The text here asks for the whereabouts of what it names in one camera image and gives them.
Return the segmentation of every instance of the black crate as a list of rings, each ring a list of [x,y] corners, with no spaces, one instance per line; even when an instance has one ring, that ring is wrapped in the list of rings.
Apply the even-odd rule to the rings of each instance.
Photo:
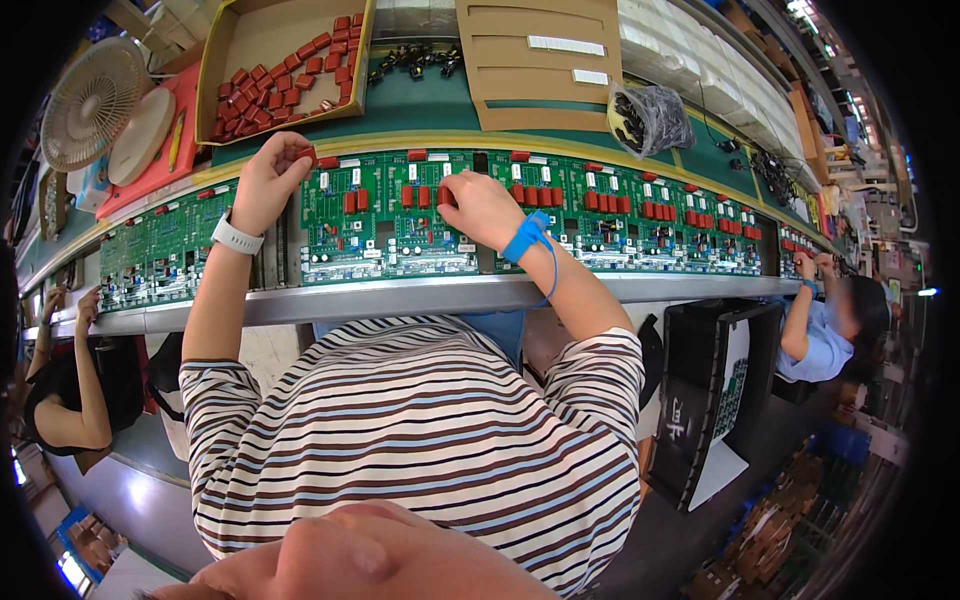
[[[650,483],[679,511],[686,512],[697,487],[718,420],[732,429],[724,442],[736,453],[745,445],[770,396],[780,347],[779,304],[755,300],[702,300],[664,311],[666,355],[660,392],[660,427],[650,463]],[[732,329],[750,332],[739,404],[725,380]]]

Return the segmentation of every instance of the box of red capacitors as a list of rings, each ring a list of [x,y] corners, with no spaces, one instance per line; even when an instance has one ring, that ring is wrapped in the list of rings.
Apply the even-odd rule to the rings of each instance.
[[[227,0],[204,48],[198,144],[364,112],[373,0]]]

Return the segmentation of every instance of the striped shirt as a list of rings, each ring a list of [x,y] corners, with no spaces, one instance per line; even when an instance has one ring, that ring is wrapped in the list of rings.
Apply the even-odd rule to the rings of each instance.
[[[382,498],[496,548],[560,595],[623,545],[640,500],[636,336],[564,348],[534,390],[456,317],[334,329],[261,396],[236,362],[185,362],[197,530],[215,556]]]

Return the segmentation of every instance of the plastic bag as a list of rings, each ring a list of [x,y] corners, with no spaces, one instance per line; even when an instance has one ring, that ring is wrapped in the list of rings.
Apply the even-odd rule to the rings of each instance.
[[[696,142],[684,101],[669,87],[647,85],[625,89],[612,83],[607,125],[620,145],[638,159]]]

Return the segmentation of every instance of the white watch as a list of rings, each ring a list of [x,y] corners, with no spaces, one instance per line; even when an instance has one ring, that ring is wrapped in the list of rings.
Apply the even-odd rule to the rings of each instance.
[[[240,252],[241,254],[256,254],[260,252],[260,247],[263,246],[263,235],[253,237],[231,225],[229,223],[231,211],[232,208],[228,208],[223,216],[220,217],[220,221],[217,223],[216,229],[213,230],[213,235],[210,236],[210,239],[214,242],[220,242],[227,248]]]

